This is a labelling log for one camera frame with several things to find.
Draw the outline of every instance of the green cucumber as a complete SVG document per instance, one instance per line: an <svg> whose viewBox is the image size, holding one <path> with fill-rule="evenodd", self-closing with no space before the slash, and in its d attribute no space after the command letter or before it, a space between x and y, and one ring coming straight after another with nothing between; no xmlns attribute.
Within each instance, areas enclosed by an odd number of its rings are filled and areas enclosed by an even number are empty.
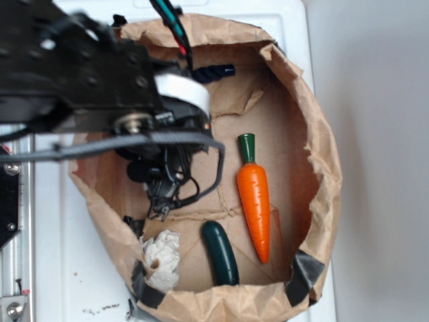
<svg viewBox="0 0 429 322"><path fill-rule="evenodd" d="M217 285L237 285L239 270L227 233L216 221L202 225L202 238L214 272Z"/></svg>

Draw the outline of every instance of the white tissue paper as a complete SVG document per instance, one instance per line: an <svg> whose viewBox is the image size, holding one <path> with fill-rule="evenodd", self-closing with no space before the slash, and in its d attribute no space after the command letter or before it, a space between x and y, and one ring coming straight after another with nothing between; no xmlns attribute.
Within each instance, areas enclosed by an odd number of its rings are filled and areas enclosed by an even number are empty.
<svg viewBox="0 0 429 322"><path fill-rule="evenodd" d="M162 292L172 290L179 282L179 237L179 233L167 229L162 231L156 240L149 238L143 242L141 238L146 264L155 270L147 282Z"/></svg>

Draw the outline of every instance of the toy carrot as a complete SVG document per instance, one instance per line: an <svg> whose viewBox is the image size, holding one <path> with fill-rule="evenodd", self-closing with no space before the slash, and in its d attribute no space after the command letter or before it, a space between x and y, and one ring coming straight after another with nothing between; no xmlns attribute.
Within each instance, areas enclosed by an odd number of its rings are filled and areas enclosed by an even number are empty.
<svg viewBox="0 0 429 322"><path fill-rule="evenodd" d="M239 136L244 165L238 171L237 184L241 204L257 255L263 263L269 259L269 196L265 170L255 163L255 135Z"/></svg>

